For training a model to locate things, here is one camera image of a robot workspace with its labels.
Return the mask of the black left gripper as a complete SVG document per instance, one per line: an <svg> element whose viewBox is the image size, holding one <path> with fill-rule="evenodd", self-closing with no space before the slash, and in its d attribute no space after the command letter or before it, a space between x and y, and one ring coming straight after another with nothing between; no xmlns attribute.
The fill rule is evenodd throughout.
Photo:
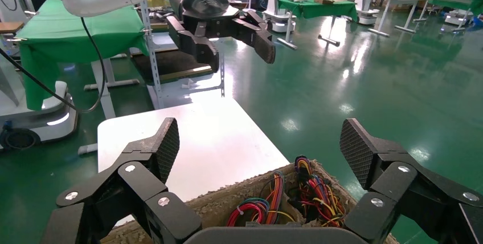
<svg viewBox="0 0 483 244"><path fill-rule="evenodd" d="M233 37L252 47L267 64L276 57L272 34L254 11L240 15L228 0L169 0L175 12L166 18L169 35L178 49L197 63L219 70L219 53L209 38Z"/></svg>

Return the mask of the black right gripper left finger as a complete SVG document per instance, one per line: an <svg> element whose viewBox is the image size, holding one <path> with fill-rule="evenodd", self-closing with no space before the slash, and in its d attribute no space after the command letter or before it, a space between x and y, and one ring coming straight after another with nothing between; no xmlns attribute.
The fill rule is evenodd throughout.
<svg viewBox="0 0 483 244"><path fill-rule="evenodd" d="M130 142L110 167L59 194L41 242L99 243L129 215L154 243L186 242L202 220L166 186L179 144L173 117Z"/></svg>

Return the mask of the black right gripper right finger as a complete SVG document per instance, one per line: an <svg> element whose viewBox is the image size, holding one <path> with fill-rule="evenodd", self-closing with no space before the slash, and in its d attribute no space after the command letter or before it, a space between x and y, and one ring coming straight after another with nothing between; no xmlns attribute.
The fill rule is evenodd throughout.
<svg viewBox="0 0 483 244"><path fill-rule="evenodd" d="M383 243L400 216L438 243L482 242L482 195L420 165L400 144L370 135L355 118L339 147L365 190L345 217L366 243Z"/></svg>

